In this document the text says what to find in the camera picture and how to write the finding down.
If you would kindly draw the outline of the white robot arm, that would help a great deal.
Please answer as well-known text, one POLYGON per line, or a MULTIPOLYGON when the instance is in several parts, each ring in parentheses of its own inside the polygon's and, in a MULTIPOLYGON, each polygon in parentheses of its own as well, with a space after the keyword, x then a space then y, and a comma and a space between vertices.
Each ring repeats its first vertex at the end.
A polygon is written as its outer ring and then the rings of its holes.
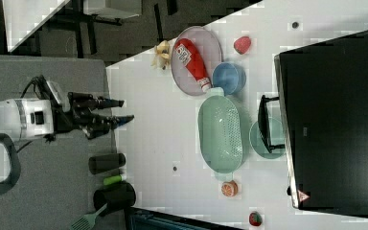
POLYGON ((0 134, 14 142, 44 138, 52 142, 59 134, 80 130, 89 140, 131 122, 134 117, 105 116, 102 109, 121 107, 122 101, 89 93, 63 93, 59 85, 44 77, 32 78, 27 87, 33 89, 31 99, 0 101, 0 134))

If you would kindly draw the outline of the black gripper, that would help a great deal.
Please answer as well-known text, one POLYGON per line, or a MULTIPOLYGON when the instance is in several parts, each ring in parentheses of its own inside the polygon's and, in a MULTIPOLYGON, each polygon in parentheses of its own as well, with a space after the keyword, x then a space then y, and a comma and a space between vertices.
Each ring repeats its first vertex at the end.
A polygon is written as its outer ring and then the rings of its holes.
POLYGON ((55 140, 58 134, 68 133, 74 129, 81 130, 85 137, 90 140, 94 138, 92 134, 107 134, 110 130, 116 129, 131 122, 133 115, 127 116, 96 116, 88 127, 88 122, 82 120, 82 116, 76 109, 87 109, 82 104, 95 102, 94 107, 97 109, 105 109, 112 107, 122 107, 124 101, 112 99, 97 99, 95 101, 92 94, 68 92, 64 93, 59 84, 54 81, 47 81, 46 87, 53 112, 54 132, 45 136, 46 140, 55 140))

